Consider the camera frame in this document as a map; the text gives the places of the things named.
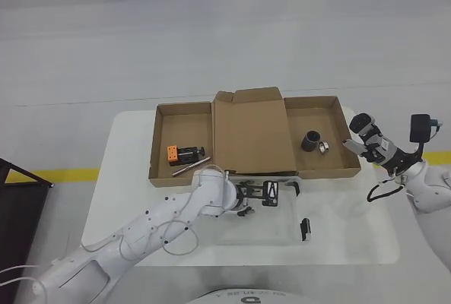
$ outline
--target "yellow floor line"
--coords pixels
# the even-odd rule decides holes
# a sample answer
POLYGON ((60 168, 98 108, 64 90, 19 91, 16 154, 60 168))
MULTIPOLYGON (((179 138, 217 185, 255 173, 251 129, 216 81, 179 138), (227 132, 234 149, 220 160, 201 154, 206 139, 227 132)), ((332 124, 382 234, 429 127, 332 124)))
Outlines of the yellow floor line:
MULTIPOLYGON (((50 182, 95 182, 98 178, 100 168, 78 168, 78 169, 56 169, 56 170, 39 170, 32 173, 50 182)), ((30 182, 32 179, 22 174, 10 171, 5 182, 30 182)))
POLYGON ((451 151, 425 152, 423 158, 432 165, 451 164, 451 151))
MULTIPOLYGON (((432 165, 451 164, 451 151, 425 152, 423 158, 432 165)), ((100 168, 76 168, 76 169, 54 169, 33 171, 50 182, 95 182, 98 178, 100 168)), ((20 173, 11 171, 6 182, 28 182, 32 179, 20 173)))

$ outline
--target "black rack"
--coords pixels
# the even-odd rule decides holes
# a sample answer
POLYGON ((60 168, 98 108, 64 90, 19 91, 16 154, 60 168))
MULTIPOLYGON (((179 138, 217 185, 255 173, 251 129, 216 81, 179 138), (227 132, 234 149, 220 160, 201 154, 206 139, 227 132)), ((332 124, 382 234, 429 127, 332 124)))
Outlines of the black rack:
MULTIPOLYGON (((0 158, 0 270, 26 264, 49 188, 54 184, 0 158), (33 182, 5 183, 11 170, 33 182)), ((23 269, 0 275, 0 281, 20 277, 23 269)), ((0 304, 13 303, 18 283, 0 287, 0 304)))

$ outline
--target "metal rod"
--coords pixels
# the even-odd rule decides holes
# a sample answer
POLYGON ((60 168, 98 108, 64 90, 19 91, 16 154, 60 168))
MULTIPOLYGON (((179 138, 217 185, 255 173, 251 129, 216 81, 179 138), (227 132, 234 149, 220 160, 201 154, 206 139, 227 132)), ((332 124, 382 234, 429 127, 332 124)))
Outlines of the metal rod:
POLYGON ((36 181, 38 181, 38 182, 40 182, 42 184, 48 185, 50 188, 54 187, 54 185, 55 185, 55 184, 53 184, 50 181, 42 179, 39 176, 36 176, 33 173, 31 173, 29 171, 26 171, 26 170, 20 168, 19 166, 14 165, 13 163, 9 163, 7 160, 4 160, 4 159, 0 158, 0 163, 8 164, 11 167, 11 169, 13 169, 14 171, 17 171, 20 174, 24 174, 25 176, 28 176, 28 177, 30 177, 30 178, 32 178, 32 179, 34 179, 34 180, 36 180, 36 181))
POLYGON ((179 169, 178 171, 173 173, 173 177, 176 177, 176 176, 178 176, 181 173, 184 173, 184 172, 186 172, 186 171, 188 171, 188 170, 190 170, 192 168, 195 168, 196 166, 199 166, 202 163, 209 161, 210 159, 211 159, 211 157, 205 157, 203 160, 197 161, 196 163, 192 163, 189 166, 186 166, 186 167, 184 167, 182 169, 179 169))

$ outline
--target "cardboard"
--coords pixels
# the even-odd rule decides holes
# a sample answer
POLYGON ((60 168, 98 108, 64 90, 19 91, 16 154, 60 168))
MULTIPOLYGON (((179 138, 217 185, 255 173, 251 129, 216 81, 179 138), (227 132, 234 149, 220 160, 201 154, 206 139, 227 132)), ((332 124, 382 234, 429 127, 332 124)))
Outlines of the cardboard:
POLYGON ((335 179, 352 177, 360 172, 357 155, 342 144, 351 136, 337 97, 284 98, 284 104, 300 178, 335 179), (329 143, 328 153, 301 149, 301 141, 309 130, 318 131, 320 140, 329 143))
POLYGON ((156 108, 154 134, 151 148, 149 181, 155 187, 190 185, 195 170, 177 177, 171 174, 183 166, 170 166, 167 147, 204 147, 205 156, 211 160, 197 167, 213 164, 213 128, 211 103, 163 104, 156 108))
POLYGON ((217 94, 214 158, 234 174, 296 174, 286 108, 277 87, 217 94))
POLYGON ((295 176, 302 179, 352 177, 357 155, 342 143, 351 138, 337 97, 284 98, 277 87, 218 92, 212 103, 157 106, 149 180, 155 187, 190 185, 197 169, 217 164, 237 175, 295 176), (330 151, 305 152, 301 141, 317 130, 330 151), (167 147, 204 147, 211 161, 180 176, 167 147))

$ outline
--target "orange block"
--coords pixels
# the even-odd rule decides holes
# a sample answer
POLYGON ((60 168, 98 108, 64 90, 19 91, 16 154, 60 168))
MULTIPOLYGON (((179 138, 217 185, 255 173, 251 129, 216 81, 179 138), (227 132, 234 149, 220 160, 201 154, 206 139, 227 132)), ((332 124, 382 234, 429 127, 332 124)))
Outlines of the orange block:
POLYGON ((178 147, 168 146, 167 147, 167 161, 173 162, 178 160, 178 147))

